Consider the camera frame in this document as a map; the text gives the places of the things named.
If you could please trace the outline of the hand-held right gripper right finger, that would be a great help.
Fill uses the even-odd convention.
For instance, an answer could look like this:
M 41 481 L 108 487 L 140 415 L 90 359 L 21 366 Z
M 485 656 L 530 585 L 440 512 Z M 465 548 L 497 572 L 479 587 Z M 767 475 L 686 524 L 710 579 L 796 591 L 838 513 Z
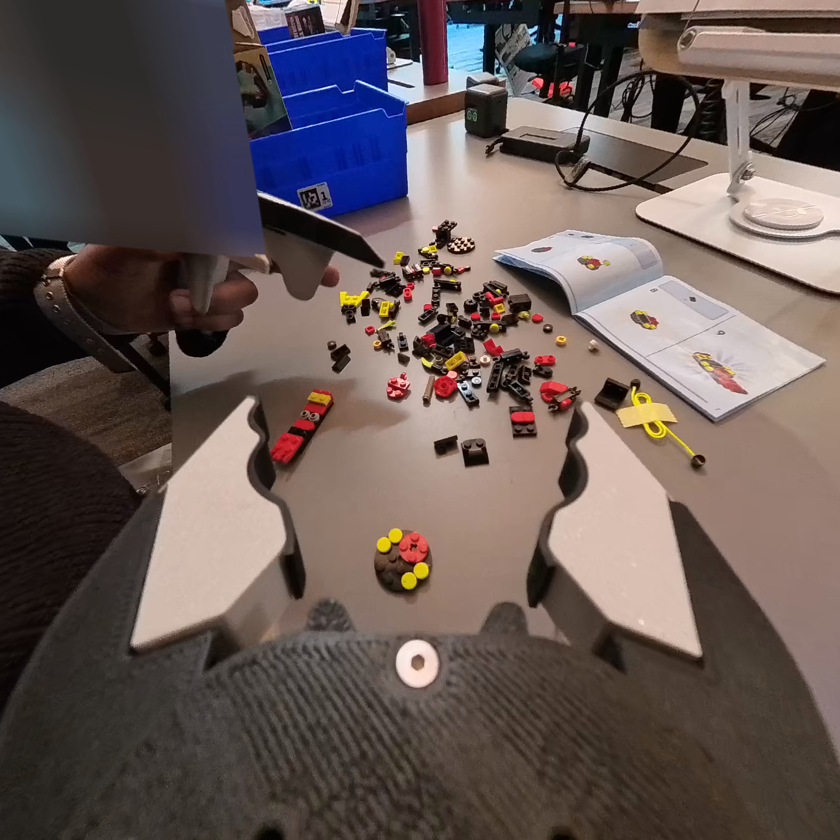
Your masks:
M 588 402 L 574 409 L 565 443 L 562 499 L 528 567 L 529 606 L 592 653 L 629 637 L 702 659 L 667 492 Z

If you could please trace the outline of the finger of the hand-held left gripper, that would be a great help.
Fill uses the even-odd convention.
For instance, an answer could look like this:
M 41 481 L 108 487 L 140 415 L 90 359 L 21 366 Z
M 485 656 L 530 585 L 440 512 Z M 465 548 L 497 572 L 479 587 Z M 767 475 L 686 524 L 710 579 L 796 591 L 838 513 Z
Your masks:
M 374 268 L 385 265 L 383 258 L 359 232 L 277 196 L 259 194 L 259 215 L 264 253 L 276 263 L 275 252 L 279 246 L 270 244 L 270 235 L 296 237 Z

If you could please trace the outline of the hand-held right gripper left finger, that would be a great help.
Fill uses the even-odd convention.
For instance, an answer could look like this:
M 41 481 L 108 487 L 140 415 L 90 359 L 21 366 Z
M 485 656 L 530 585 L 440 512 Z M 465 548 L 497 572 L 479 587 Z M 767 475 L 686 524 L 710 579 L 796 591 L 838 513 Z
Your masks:
M 247 396 L 165 486 L 134 652 L 206 632 L 234 650 L 279 635 L 306 571 L 276 477 L 262 406 Z

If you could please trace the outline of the long red black lego assembly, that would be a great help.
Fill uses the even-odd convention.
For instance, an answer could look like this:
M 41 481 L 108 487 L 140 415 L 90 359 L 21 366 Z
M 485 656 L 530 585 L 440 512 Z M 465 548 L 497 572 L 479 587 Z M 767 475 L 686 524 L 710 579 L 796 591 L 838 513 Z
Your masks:
M 334 399 L 331 392 L 312 390 L 295 421 L 272 446 L 271 460 L 280 466 L 294 463 L 306 450 L 333 405 Z

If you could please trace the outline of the pile of lego pieces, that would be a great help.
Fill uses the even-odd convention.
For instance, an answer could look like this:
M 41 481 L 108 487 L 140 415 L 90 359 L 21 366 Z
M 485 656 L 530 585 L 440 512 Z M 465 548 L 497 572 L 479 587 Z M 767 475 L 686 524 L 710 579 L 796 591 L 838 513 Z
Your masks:
M 462 301 L 462 276 L 471 271 L 464 261 L 476 241 L 457 233 L 446 218 L 432 227 L 433 238 L 414 252 L 397 250 L 392 269 L 372 268 L 367 287 L 356 294 L 339 292 L 339 309 L 347 324 L 375 319 L 364 326 L 377 352 L 394 353 L 399 364 L 418 360 L 427 372 L 422 401 L 445 401 L 460 394 L 468 408 L 480 405 L 480 391 L 507 393 L 514 437 L 537 433 L 534 403 L 549 413 L 566 413 L 580 390 L 554 380 L 553 353 L 505 350 L 499 337 L 522 323 L 539 325 L 548 335 L 553 326 L 532 310 L 528 294 L 514 294 L 503 282 L 484 282 Z

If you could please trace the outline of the round black lego assembly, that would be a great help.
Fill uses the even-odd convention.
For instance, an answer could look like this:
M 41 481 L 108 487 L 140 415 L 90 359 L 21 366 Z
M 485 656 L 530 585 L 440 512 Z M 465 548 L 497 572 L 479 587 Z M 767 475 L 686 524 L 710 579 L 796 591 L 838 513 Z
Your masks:
M 426 537 L 409 528 L 391 528 L 376 541 L 374 574 L 382 589 L 409 595 L 430 581 L 434 558 Z

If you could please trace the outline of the person's left forearm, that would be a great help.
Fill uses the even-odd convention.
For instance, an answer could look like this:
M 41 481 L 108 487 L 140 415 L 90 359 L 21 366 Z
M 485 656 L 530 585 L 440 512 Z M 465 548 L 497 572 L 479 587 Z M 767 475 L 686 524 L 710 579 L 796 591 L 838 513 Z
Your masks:
M 47 319 L 35 299 L 35 287 L 46 268 L 66 253 L 52 248 L 1 251 L 2 387 L 84 356 Z

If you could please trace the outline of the person's left hand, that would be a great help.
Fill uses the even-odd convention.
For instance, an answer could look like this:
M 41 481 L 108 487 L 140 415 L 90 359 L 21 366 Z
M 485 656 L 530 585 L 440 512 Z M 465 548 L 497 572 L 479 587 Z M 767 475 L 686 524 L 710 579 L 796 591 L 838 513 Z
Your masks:
M 255 283 L 236 269 L 215 286 L 207 313 L 193 309 L 177 286 L 177 252 L 88 245 L 67 265 L 64 282 L 73 298 L 120 333 L 172 330 L 224 332 L 236 328 L 258 298 Z

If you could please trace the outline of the clear plastic bag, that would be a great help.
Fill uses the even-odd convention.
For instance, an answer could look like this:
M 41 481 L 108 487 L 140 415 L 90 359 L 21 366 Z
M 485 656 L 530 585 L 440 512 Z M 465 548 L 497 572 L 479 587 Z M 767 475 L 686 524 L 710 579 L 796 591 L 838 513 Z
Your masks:
M 140 495 L 164 485 L 172 475 L 172 447 L 168 444 L 120 465 L 119 472 Z

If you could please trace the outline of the person's black sweater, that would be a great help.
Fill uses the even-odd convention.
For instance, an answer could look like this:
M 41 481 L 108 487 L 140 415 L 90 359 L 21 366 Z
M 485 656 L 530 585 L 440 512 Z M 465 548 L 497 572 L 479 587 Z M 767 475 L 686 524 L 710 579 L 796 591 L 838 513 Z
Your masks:
M 94 444 L 1 405 L 1 707 L 140 496 Z

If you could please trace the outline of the dark grey cube device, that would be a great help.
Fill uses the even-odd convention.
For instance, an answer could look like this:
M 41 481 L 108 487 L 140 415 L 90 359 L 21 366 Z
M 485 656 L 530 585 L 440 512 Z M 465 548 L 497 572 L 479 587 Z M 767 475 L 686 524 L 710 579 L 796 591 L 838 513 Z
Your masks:
M 501 85 L 483 83 L 465 91 L 465 131 L 493 139 L 508 130 L 508 91 Z

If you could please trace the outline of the light blue instruction booklet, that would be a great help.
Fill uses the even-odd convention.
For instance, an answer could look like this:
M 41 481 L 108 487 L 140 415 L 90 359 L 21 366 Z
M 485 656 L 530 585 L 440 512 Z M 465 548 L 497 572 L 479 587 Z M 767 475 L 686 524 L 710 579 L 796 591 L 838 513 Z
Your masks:
M 642 238 L 566 229 L 493 258 L 554 281 L 572 317 L 712 422 L 825 364 L 667 275 L 657 249 Z

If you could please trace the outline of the black power adapter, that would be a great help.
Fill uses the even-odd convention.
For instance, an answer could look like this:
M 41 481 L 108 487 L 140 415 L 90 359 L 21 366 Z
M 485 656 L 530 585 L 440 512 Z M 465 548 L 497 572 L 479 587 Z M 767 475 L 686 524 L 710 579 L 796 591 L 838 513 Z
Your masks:
M 503 134 L 498 150 L 528 160 L 575 165 L 588 153 L 591 137 L 577 130 L 554 131 L 524 125 Z

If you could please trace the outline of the black red office chair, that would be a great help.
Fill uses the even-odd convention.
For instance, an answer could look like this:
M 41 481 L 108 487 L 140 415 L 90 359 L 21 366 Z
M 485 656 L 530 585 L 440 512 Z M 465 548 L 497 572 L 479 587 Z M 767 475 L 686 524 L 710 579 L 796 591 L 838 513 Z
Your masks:
M 513 57 L 513 65 L 542 80 L 540 99 L 568 104 L 572 98 L 571 83 L 585 63 L 586 51 L 583 44 L 539 43 L 520 49 Z

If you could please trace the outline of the maroon cylindrical post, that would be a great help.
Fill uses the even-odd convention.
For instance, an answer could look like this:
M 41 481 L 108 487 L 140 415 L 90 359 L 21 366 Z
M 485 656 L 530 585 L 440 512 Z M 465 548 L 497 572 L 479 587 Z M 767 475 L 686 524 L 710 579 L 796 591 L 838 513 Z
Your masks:
M 448 30 L 446 1 L 417 1 L 423 84 L 448 81 Z

